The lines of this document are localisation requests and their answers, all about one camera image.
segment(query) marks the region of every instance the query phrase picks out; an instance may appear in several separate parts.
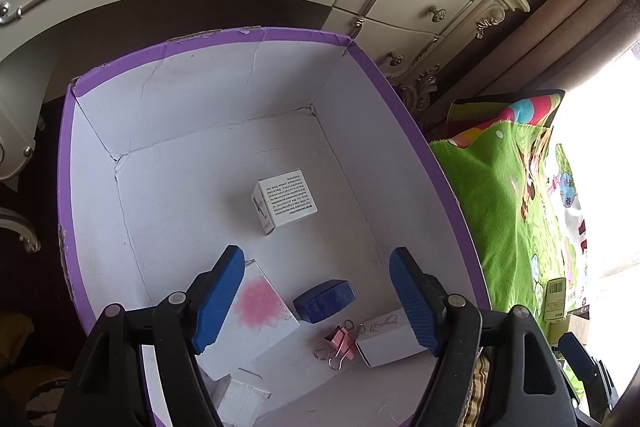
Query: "curved furniture leg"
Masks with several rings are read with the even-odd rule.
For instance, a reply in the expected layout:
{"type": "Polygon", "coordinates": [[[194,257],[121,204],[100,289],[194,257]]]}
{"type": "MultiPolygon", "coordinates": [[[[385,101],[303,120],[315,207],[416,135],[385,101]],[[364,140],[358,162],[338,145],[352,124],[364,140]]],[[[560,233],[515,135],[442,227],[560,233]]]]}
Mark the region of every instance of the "curved furniture leg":
{"type": "Polygon", "coordinates": [[[33,225],[17,212],[0,207],[0,228],[13,230],[20,234],[20,241],[28,253],[40,250],[40,242],[36,237],[33,225]]]}

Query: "ornate knob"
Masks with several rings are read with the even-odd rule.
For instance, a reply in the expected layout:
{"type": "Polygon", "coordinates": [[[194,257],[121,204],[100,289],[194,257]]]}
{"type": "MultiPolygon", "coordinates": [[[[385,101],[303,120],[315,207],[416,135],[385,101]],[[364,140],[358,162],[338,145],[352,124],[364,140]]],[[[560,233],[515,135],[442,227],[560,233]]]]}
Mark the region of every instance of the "ornate knob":
{"type": "Polygon", "coordinates": [[[404,60],[404,55],[398,55],[393,50],[388,52],[388,54],[386,54],[386,56],[387,57],[391,57],[391,61],[389,62],[389,66],[391,66],[392,68],[402,64],[402,61],[404,60]]]}
{"type": "Polygon", "coordinates": [[[431,22],[442,22],[444,17],[447,15],[447,11],[444,8],[442,10],[438,10],[435,5],[429,6],[427,8],[427,13],[433,13],[431,22]]]}

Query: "white box with purple trim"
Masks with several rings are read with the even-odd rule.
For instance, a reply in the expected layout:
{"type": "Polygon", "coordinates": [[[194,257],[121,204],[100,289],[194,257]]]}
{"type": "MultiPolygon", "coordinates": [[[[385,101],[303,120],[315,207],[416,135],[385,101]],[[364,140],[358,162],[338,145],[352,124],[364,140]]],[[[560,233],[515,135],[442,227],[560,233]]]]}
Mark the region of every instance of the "white box with purple trim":
{"type": "MultiPolygon", "coordinates": [[[[289,306],[325,280],[351,282],[357,298],[343,311],[303,323],[242,366],[271,393],[258,427],[336,417],[384,427],[414,411],[433,368],[428,352],[376,368],[354,360],[339,372],[313,356],[346,319],[399,308],[387,268],[394,248],[407,247],[447,291],[489,306],[440,166],[346,36],[225,30],[95,68],[67,93],[58,169],[63,258],[86,331],[110,303],[148,307],[185,290],[229,244],[259,263],[289,306]],[[265,235],[255,182],[295,169],[321,210],[265,235]]],[[[171,425],[153,349],[144,355],[154,413],[171,425]]],[[[207,357],[199,364],[206,372],[207,357]]]]}

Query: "purple edge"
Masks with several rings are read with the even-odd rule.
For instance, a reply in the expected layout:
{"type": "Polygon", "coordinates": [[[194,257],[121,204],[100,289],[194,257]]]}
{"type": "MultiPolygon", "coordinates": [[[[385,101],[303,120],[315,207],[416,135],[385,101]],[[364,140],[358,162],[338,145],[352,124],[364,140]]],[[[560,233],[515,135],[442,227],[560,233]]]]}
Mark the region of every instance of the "purple edge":
{"type": "MultiPolygon", "coordinates": [[[[478,254],[473,244],[465,219],[444,172],[440,168],[430,147],[425,141],[422,133],[418,129],[409,112],[406,110],[401,100],[398,98],[393,88],[386,81],[378,67],[360,49],[360,47],[345,35],[337,35],[317,30],[305,30],[296,28],[252,28],[233,29],[221,32],[209,32],[187,36],[180,39],[156,44],[149,48],[133,52],[132,54],[118,58],[109,64],[98,66],[88,71],[76,82],[75,86],[70,86],[66,92],[65,103],[62,112],[62,124],[60,125],[60,139],[58,145],[58,220],[65,233],[65,263],[68,281],[70,284],[71,298],[76,307],[76,312],[84,331],[88,334],[95,324],[95,315],[92,311],[89,298],[86,294],[80,265],[78,252],[76,250],[76,237],[74,234],[73,217],[71,210],[71,131],[74,117],[76,97],[80,97],[110,78],[125,71],[132,70],[149,62],[160,58],[171,57],[180,53],[190,52],[210,46],[220,44],[231,44],[235,42],[261,42],[261,41],[308,41],[325,42],[335,46],[347,48],[351,57],[358,63],[367,74],[371,83],[376,87],[380,96],[385,101],[389,110],[396,117],[400,127],[406,134],[409,142],[420,158],[424,170],[429,175],[431,182],[440,198],[440,202],[449,217],[451,227],[460,247],[466,270],[471,281],[471,285],[476,296],[478,306],[490,309],[489,295],[484,281],[484,275],[478,254]]],[[[163,423],[156,417],[156,425],[163,426],[163,423]]]]}

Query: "binder clip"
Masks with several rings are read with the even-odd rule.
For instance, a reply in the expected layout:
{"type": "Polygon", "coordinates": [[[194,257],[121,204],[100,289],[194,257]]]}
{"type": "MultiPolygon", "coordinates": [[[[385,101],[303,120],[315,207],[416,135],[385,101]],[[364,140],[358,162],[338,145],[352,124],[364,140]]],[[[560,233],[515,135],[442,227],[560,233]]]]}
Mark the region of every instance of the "binder clip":
{"type": "Polygon", "coordinates": [[[356,339],[363,330],[362,324],[356,331],[353,321],[346,320],[343,325],[335,328],[330,335],[324,338],[329,343],[329,347],[316,349],[314,357],[318,360],[326,360],[331,369],[340,371],[344,359],[353,360],[355,357],[358,351],[356,339]]]}

